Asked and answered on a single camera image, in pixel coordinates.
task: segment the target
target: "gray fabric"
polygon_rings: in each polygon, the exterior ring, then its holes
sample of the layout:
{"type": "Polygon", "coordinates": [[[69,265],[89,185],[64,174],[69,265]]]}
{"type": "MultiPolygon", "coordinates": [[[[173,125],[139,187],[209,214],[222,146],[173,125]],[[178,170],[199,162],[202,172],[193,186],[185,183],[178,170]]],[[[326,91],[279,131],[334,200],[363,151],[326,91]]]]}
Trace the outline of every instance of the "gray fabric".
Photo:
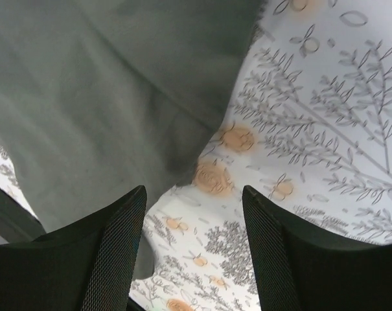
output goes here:
{"type": "Polygon", "coordinates": [[[150,207],[181,179],[222,121],[259,6],[0,1],[0,142],[46,231],[137,185],[150,207]]]}

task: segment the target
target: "leaf pattern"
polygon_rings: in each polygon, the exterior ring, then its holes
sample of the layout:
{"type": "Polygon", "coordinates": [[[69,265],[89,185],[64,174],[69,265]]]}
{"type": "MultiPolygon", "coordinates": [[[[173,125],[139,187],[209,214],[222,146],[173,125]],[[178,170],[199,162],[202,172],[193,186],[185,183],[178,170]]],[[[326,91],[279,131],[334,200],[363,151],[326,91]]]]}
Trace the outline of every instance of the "leaf pattern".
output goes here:
{"type": "MultiPolygon", "coordinates": [[[[260,310],[246,184],[326,230],[392,243],[392,31],[378,18],[392,5],[316,2],[263,3],[192,185],[174,187],[146,215],[157,266],[130,291],[145,310],[260,310]]],[[[0,187],[29,209],[1,145],[0,187]]]]}

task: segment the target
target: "floral print fabric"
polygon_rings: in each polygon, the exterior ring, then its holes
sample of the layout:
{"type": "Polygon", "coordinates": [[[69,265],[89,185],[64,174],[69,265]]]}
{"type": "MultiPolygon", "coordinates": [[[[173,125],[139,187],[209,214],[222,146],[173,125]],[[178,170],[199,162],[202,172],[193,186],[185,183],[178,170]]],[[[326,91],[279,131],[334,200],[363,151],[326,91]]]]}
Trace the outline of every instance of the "floral print fabric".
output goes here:
{"type": "MultiPolygon", "coordinates": [[[[156,272],[130,292],[145,310],[260,310],[244,185],[339,235],[392,243],[392,0],[266,1],[254,38],[192,185],[146,217],[156,272]]],[[[24,203],[10,172],[0,147],[0,187],[24,203]]]]}

